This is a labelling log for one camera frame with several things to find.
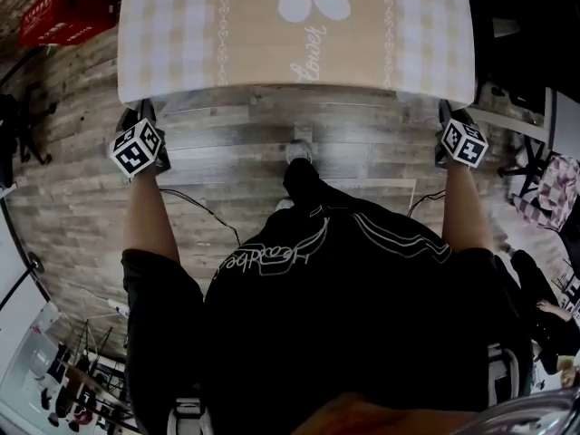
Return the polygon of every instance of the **sneaker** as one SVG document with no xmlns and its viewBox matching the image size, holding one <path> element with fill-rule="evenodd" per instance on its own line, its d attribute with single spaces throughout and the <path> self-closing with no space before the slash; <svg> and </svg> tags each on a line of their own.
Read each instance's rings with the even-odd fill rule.
<svg viewBox="0 0 580 435">
<path fill-rule="evenodd" d="M 312 157 L 312 148 L 310 147 L 310 144 L 304 140 L 294 140 L 286 145 L 286 161 L 288 164 L 299 158 L 304 158 L 312 163 Z"/>
<path fill-rule="evenodd" d="M 294 201 L 290 198 L 284 198 L 280 200 L 280 203 L 275 207 L 275 212 L 280 209 L 290 209 L 294 205 Z"/>
</svg>

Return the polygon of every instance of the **dark hair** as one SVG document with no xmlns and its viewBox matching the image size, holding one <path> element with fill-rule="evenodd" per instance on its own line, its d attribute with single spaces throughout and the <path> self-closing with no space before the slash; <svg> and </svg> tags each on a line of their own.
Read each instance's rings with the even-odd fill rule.
<svg viewBox="0 0 580 435">
<path fill-rule="evenodd" d="M 55 420 L 55 419 L 53 418 L 53 416 L 56 416 L 56 414 L 54 414 L 54 412 L 51 412 L 51 415 L 50 415 L 50 416 L 48 416 L 48 421 L 51 423 L 51 425 L 52 425 L 52 426 L 54 426 L 54 427 L 58 427 L 58 426 L 59 426 L 58 420 Z"/>
<path fill-rule="evenodd" d="M 40 394 L 40 404 L 44 410 L 51 409 L 51 399 L 48 397 L 48 389 L 44 389 Z"/>
</svg>

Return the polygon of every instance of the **wire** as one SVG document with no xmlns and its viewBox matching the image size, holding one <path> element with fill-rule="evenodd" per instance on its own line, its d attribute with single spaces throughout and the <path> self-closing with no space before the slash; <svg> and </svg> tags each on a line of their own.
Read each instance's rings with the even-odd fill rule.
<svg viewBox="0 0 580 435">
<path fill-rule="evenodd" d="M 431 193 L 429 195 L 425 195 L 419 201 L 417 201 L 415 204 L 413 204 L 413 206 L 409 209 L 409 212 L 407 213 L 407 218 L 412 218 L 413 212 L 415 211 L 417 206 L 420 205 L 426 199 L 436 201 L 436 200 L 442 199 L 442 198 L 445 198 L 445 189 L 443 189 L 437 193 Z"/>
<path fill-rule="evenodd" d="M 192 205 L 197 206 L 198 208 L 202 208 L 205 209 L 211 216 L 213 216 L 217 222 L 219 222 L 222 226 L 228 227 L 232 230 L 232 232 L 234 232 L 234 235 L 236 236 L 236 240 L 237 240 L 237 244 L 239 246 L 241 246 L 242 244 L 239 242 L 239 235 L 237 234 L 237 230 L 234 227 L 231 227 L 224 219 L 222 219 L 220 216 L 218 216 L 216 213 L 214 213 L 211 209 L 208 209 L 206 207 L 204 207 L 201 203 L 198 203 L 195 199 L 193 199 L 192 197 L 187 196 L 185 193 L 181 193 L 178 190 L 174 190 L 173 188 L 160 188 L 160 191 L 167 193 L 168 195 L 173 195 L 174 197 L 179 197 L 182 198 L 184 200 L 186 200 L 187 202 L 191 203 Z"/>
</svg>

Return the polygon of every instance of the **red crate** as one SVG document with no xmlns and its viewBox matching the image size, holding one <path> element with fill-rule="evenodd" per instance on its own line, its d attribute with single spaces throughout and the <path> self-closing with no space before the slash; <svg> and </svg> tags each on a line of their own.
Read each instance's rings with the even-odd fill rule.
<svg viewBox="0 0 580 435">
<path fill-rule="evenodd" d="M 77 45 L 117 21 L 109 0 L 38 0 L 22 17 L 21 46 Z"/>
</svg>

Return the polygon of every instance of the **checkered tablecloth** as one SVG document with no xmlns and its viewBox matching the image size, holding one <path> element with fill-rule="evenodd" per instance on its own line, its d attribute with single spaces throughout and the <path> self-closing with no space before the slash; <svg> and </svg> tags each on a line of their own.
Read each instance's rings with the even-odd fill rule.
<svg viewBox="0 0 580 435">
<path fill-rule="evenodd" d="M 554 156 L 540 179 L 537 192 L 527 199 L 514 196 L 514 205 L 526 222 L 559 232 L 572 213 L 579 190 L 578 161 Z"/>
<path fill-rule="evenodd" d="M 469 0 L 122 0 L 119 96 L 323 83 L 468 105 Z"/>
</svg>

